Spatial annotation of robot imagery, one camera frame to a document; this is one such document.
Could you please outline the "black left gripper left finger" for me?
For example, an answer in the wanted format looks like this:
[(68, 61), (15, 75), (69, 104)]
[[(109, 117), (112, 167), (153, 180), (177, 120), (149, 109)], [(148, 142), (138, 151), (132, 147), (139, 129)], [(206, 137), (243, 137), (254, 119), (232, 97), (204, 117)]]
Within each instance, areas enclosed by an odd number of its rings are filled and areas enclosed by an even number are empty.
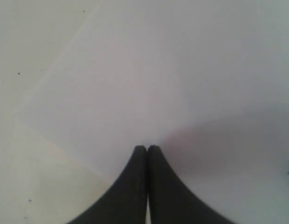
[(71, 224), (145, 224), (146, 148), (136, 146), (112, 186)]

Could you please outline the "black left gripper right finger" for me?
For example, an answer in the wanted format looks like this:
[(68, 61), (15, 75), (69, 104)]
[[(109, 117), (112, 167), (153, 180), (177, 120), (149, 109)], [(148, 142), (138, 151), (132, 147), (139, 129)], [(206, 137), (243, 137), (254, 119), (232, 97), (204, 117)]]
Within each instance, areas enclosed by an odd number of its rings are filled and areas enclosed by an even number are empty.
[(231, 224), (175, 174), (159, 146), (147, 151), (147, 183), (152, 224)]

